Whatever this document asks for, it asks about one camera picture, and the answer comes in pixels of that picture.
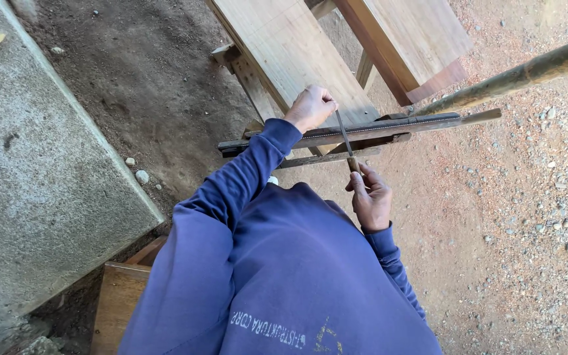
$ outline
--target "blue sweatshirt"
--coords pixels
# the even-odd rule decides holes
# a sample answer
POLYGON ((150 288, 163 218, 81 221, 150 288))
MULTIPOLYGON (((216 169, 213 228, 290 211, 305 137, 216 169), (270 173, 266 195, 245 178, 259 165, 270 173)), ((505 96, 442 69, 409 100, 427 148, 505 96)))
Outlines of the blue sweatshirt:
POLYGON ((267 120, 174 208, 119 354, 441 354, 391 227, 267 184, 301 136, 267 120))

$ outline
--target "wooden handle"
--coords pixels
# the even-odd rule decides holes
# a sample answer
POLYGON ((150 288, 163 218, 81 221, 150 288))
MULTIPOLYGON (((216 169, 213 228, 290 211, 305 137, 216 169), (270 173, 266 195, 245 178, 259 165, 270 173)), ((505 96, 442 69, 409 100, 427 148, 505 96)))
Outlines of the wooden handle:
POLYGON ((361 174, 361 169, 359 167, 359 161, 357 160, 357 158, 349 157, 347 160, 348 160, 348 166, 350 167, 350 173, 356 171, 359 175, 363 176, 361 174))

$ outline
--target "hand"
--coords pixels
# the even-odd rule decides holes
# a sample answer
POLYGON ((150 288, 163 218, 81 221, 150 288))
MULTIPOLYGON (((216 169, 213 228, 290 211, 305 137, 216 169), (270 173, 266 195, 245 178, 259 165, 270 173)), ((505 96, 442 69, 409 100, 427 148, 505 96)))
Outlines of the hand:
POLYGON ((324 123, 328 116, 339 108, 326 88, 317 85, 306 86, 297 95, 293 106, 284 115, 284 120, 293 124, 299 132, 317 128, 324 123))
POLYGON ((374 169, 361 162, 359 167, 365 176, 361 177, 356 172, 350 173, 350 182, 345 186, 345 191, 354 191, 354 213, 357 214, 361 227, 368 233, 387 229, 390 227, 393 191, 374 169))

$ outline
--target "concrete slab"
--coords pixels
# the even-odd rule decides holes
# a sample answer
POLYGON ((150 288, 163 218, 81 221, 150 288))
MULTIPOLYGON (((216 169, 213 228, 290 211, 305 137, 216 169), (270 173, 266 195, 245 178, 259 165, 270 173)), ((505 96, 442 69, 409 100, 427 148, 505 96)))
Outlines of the concrete slab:
POLYGON ((0 330, 164 217, 0 0, 0 330))

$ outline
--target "dirt ground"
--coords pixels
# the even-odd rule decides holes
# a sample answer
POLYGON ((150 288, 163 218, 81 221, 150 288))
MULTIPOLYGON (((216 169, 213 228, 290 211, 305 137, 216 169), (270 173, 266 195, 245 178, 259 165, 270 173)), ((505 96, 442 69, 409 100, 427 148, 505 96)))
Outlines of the dirt ground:
MULTIPOLYGON (((568 0, 450 3, 475 47, 461 59, 468 79, 436 99, 568 43, 568 0)), ((356 70, 361 47, 340 14, 320 24, 356 70)), ((225 162, 217 142, 257 117, 209 57, 228 38, 202 1, 39 0, 27 28, 167 214, 225 162)), ((369 96, 404 112, 380 79, 369 96)), ((568 354, 568 78, 462 113, 494 107, 497 123, 418 133, 369 160, 394 188, 396 242, 445 353, 568 354)), ((345 163, 275 175, 353 215, 345 163)), ((88 353, 98 275, 40 313, 65 354, 88 353)))

